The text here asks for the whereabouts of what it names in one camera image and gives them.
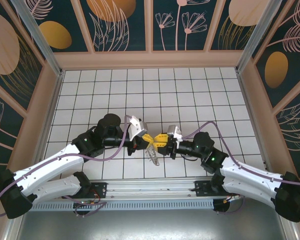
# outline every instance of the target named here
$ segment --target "white grid floor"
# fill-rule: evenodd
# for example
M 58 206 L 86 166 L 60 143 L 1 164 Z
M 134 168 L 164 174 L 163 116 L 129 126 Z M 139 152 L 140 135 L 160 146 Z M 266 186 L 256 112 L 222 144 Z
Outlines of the white grid floor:
M 107 113 L 117 114 L 122 123 L 125 114 L 143 119 L 153 137 L 166 132 L 169 125 L 180 126 L 185 136 L 206 121 L 215 121 L 237 160 L 265 169 L 232 67 L 67 71 L 45 158 L 63 149 Z M 226 151 L 213 125 L 203 131 L 209 133 L 216 148 Z M 106 150 L 99 158 L 115 151 Z M 64 172 L 61 178 L 82 170 L 90 180 L 209 176 L 199 160 L 157 156 L 160 166 L 155 166 L 144 151 L 128 156 L 124 149 L 115 159 L 88 161 Z

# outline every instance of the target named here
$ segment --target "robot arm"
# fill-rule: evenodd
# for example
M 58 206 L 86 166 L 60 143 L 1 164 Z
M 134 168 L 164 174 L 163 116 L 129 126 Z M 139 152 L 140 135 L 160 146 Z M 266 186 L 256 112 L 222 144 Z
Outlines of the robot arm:
M 136 150 L 146 149 L 149 144 L 153 143 L 153 139 L 147 134 L 147 124 L 141 119 L 132 116 L 129 122 L 123 147 L 127 148 L 128 155 L 131 156 Z M 107 114 L 99 120 L 96 126 L 80 134 L 72 140 L 71 144 L 53 156 L 15 173 L 9 169 L 2 172 L 0 192 L 16 179 L 23 178 L 0 198 L 7 217 L 10 219 L 19 217 L 30 210 L 33 204 L 39 202 L 62 196 L 75 198 L 77 195 L 86 195 L 90 191 L 91 183 L 83 172 L 75 172 L 73 175 L 59 180 L 49 180 L 88 161 L 84 157 L 71 156 L 71 154 L 95 158 L 104 153 L 105 147 L 119 147 L 124 135 L 120 123 L 121 119 L 117 115 Z M 47 164 L 50 160 L 65 154 L 70 154 L 70 156 Z M 41 168 L 24 177 L 38 166 Z
M 214 174 L 210 184 L 216 193 L 243 195 L 269 205 L 290 221 L 300 221 L 300 185 L 276 181 L 300 183 L 293 173 L 271 173 L 233 160 L 214 148 L 215 142 L 207 132 L 198 132 L 193 141 L 187 141 L 182 139 L 179 128 L 171 125 L 167 133 L 159 134 L 154 140 L 156 151 L 162 155 L 175 159 L 176 154 L 181 154 L 200 159 L 201 167 Z

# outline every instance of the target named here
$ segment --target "transparent plastic object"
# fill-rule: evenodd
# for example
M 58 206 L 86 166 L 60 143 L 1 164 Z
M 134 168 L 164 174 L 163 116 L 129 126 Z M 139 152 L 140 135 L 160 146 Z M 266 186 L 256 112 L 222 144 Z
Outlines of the transparent plastic object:
M 153 145 L 151 145 L 150 147 L 148 147 L 145 150 L 145 154 L 153 162 L 154 165 L 156 165 L 156 166 L 160 165 L 157 154 L 156 154 L 156 150 Z

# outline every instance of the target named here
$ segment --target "decorative wallpaper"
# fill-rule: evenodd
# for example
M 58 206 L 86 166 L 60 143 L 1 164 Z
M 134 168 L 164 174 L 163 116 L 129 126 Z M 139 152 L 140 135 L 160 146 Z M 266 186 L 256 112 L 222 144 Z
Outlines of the decorative wallpaper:
M 293 3 L 256 67 L 273 107 L 300 81 L 300 0 Z
M 300 93 L 276 115 L 276 119 L 300 177 Z
M 42 65 L 0 4 L 0 86 L 28 108 Z
M 203 50 L 215 0 L 154 0 L 153 50 Z
M 267 30 L 265 31 L 264 35 L 262 36 L 262 39 L 260 40 L 259 44 L 256 46 L 253 54 L 252 54 L 252 57 L 255 58 L 256 54 L 258 53 L 261 45 L 263 44 L 264 42 L 264 39 L 266 38 L 266 36 L 269 34 L 270 30 L 272 29 L 274 23 L 276 22 L 277 18 L 279 17 L 282 9 L 284 8 L 284 6 L 286 5 L 288 0 L 282 0 L 281 4 L 280 4 L 280 7 L 278 9 L 278 11 L 276 12 L 276 14 L 274 15 L 270 25 L 268 26 Z
M 80 3 L 96 52 L 146 50 L 144 0 L 80 0 Z
M 53 52 L 88 51 L 70 0 L 24 0 L 24 2 Z
M 23 120 L 0 98 L 0 172 L 6 169 Z
M 243 50 L 269 0 L 226 0 L 211 50 Z

